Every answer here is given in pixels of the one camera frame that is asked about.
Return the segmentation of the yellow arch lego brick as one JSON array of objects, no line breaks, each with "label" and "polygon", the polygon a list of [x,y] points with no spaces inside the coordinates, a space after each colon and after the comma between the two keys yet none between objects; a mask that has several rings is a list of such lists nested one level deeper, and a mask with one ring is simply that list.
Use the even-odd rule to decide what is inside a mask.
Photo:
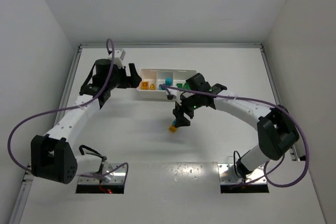
[{"label": "yellow arch lego brick", "polygon": [[174,125],[171,125],[170,127],[169,127],[169,130],[171,131],[171,132],[176,132],[177,131],[177,128],[174,126]]}]

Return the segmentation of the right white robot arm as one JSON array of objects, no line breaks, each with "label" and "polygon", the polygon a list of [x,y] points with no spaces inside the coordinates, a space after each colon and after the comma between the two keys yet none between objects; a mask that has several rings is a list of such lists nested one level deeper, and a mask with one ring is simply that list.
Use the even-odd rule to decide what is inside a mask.
[{"label": "right white robot arm", "polygon": [[167,89],[166,96],[175,101],[173,127],[190,126],[194,111],[203,106],[226,112],[257,131],[258,143],[234,162],[236,174],[246,178],[260,165],[277,161],[299,139],[299,133],[284,108],[270,108],[259,102],[240,100],[222,84],[211,86],[197,73],[186,81],[192,93]]}]

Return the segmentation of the yellow curved lego brick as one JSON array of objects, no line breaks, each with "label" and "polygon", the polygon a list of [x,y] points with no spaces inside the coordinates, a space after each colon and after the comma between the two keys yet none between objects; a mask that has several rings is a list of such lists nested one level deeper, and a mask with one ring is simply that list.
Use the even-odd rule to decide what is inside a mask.
[{"label": "yellow curved lego brick", "polygon": [[148,81],[142,81],[141,82],[141,89],[142,90],[148,90],[149,89],[149,82]]}]

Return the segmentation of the blue rectangular lego brick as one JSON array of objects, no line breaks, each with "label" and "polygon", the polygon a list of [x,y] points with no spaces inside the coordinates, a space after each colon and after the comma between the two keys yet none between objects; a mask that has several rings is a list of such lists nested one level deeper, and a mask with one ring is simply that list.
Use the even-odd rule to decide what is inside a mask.
[{"label": "blue rectangular lego brick", "polygon": [[167,86],[171,86],[171,85],[173,84],[173,79],[172,79],[172,78],[166,78],[166,79],[165,79],[165,84],[166,84]]}]

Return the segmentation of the small green lego brick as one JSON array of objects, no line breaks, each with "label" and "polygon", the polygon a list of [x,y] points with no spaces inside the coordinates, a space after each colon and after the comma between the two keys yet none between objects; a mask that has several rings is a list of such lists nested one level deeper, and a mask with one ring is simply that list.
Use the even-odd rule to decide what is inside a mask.
[{"label": "small green lego brick", "polygon": [[189,85],[188,85],[187,83],[185,83],[185,84],[183,85],[183,88],[186,89],[186,90],[190,90],[190,87],[189,87]]}]

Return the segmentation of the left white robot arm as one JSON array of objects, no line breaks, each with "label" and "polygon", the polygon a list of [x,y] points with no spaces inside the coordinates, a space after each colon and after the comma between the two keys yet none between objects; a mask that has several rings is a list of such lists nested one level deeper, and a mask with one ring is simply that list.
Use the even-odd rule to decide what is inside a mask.
[{"label": "left white robot arm", "polygon": [[103,171],[106,156],[81,145],[80,153],[73,151],[80,132],[89,119],[98,112],[115,88],[137,88],[142,81],[136,67],[113,64],[110,59],[98,59],[80,88],[71,109],[45,135],[36,135],[30,144],[31,171],[35,177],[68,184],[75,176],[100,178],[107,176]]}]

